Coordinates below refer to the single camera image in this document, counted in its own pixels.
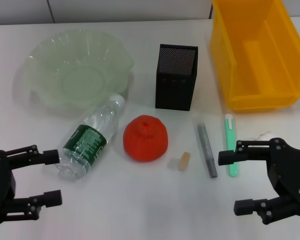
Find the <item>translucent green glass fruit plate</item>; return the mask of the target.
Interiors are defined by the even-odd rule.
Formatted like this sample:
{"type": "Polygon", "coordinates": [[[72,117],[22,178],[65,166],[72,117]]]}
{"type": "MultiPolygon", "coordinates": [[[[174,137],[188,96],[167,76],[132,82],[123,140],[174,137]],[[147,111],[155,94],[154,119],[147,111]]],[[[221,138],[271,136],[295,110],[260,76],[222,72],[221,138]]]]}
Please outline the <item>translucent green glass fruit plate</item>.
{"type": "Polygon", "coordinates": [[[12,98],[35,116],[75,119],[113,94],[125,95],[133,66],[122,41],[110,33],[62,31],[25,58],[13,81],[12,98]]]}

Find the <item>orange knitted toy fruit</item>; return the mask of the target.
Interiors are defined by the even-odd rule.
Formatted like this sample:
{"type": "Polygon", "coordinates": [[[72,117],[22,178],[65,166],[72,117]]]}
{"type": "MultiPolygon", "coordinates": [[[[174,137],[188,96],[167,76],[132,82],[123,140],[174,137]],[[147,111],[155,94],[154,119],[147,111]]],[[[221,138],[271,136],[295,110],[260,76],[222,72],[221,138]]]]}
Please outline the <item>orange knitted toy fruit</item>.
{"type": "Polygon", "coordinates": [[[123,148],[137,162],[152,162],[168,149],[169,137],[160,119],[140,115],[133,119],[123,133],[123,148]]]}

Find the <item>grey marker pen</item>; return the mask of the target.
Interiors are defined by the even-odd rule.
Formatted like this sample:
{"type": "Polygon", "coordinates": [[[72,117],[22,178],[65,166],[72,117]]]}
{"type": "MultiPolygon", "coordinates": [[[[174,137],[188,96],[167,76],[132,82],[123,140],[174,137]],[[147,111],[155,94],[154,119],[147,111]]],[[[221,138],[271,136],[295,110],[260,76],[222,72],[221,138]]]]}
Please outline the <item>grey marker pen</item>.
{"type": "Polygon", "coordinates": [[[194,123],[196,125],[196,130],[204,154],[204,159],[208,169],[209,176],[211,179],[217,178],[218,172],[216,169],[215,158],[213,156],[213,151],[210,144],[206,125],[200,116],[194,118],[194,123]]]}

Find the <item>yellow plastic storage bin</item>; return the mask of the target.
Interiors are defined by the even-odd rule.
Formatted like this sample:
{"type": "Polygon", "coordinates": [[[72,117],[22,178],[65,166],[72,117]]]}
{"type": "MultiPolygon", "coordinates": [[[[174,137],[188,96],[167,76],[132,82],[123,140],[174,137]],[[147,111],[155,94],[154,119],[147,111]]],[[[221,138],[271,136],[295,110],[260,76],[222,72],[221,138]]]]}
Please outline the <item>yellow plastic storage bin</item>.
{"type": "Polygon", "coordinates": [[[282,0],[212,0],[210,52],[226,106],[264,111],[300,98],[300,36],[282,0]]]}

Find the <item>mint green pen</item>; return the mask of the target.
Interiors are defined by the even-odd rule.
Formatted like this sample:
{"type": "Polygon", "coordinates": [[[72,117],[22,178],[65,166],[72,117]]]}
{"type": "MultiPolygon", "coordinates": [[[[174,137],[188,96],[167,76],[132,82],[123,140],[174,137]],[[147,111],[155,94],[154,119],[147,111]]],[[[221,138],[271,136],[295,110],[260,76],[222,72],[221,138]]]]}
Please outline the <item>mint green pen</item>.
{"type": "MultiPolygon", "coordinates": [[[[235,121],[232,114],[226,114],[225,120],[225,141],[226,141],[226,149],[235,151],[236,150],[236,130],[235,130],[235,121]]],[[[237,177],[239,175],[239,167],[238,163],[235,162],[233,164],[228,165],[228,175],[230,177],[237,177]]]]}

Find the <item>clear water bottle green label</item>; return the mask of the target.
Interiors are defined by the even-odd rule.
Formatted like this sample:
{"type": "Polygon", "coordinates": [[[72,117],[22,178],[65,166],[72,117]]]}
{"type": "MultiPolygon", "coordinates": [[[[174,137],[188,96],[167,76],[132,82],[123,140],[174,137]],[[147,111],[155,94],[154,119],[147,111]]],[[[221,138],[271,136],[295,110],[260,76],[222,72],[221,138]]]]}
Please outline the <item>clear water bottle green label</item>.
{"type": "Polygon", "coordinates": [[[83,119],[59,150],[60,177],[76,181],[89,172],[117,132],[124,107],[125,99],[114,94],[83,119]]]}

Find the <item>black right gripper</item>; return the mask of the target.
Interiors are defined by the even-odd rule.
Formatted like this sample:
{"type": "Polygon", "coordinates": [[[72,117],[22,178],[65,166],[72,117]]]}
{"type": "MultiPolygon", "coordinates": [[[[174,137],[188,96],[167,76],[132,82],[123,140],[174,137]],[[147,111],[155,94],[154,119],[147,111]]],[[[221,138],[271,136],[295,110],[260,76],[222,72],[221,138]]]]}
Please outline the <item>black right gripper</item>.
{"type": "Polygon", "coordinates": [[[235,201],[236,216],[256,212],[263,224],[270,224],[300,215],[300,149],[288,145],[282,138],[238,140],[235,150],[218,154],[219,166],[244,161],[266,161],[268,178],[279,197],[235,201]]]}

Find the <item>small tan eraser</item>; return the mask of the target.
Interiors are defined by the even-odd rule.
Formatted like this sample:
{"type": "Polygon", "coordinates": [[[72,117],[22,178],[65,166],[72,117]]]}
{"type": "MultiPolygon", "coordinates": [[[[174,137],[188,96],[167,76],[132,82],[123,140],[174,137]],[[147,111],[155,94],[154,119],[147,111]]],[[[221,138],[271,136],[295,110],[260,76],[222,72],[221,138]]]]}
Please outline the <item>small tan eraser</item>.
{"type": "Polygon", "coordinates": [[[182,156],[179,158],[172,158],[168,164],[167,167],[174,171],[180,171],[183,172],[187,169],[189,165],[189,161],[191,158],[191,154],[189,152],[184,152],[182,156]]]}

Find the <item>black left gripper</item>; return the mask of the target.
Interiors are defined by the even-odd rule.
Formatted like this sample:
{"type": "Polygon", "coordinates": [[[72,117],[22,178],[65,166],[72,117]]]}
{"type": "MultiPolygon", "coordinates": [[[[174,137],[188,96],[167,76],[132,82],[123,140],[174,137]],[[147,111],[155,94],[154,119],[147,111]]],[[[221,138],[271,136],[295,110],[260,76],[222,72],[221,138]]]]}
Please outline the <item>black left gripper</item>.
{"type": "Polygon", "coordinates": [[[32,165],[52,165],[60,162],[57,149],[39,153],[37,145],[10,151],[0,150],[0,223],[38,220],[42,206],[60,206],[63,203],[60,190],[42,195],[15,198],[16,181],[12,170],[32,165]]]}

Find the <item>black mesh pen holder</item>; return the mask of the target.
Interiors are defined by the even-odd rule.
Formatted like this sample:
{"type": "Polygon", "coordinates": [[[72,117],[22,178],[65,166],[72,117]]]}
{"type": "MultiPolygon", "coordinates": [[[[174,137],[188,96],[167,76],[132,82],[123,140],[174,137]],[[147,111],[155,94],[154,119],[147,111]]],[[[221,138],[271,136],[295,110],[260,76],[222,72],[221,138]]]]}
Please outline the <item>black mesh pen holder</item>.
{"type": "Polygon", "coordinates": [[[155,84],[155,108],[189,111],[198,72],[198,47],[161,44],[155,84]]]}

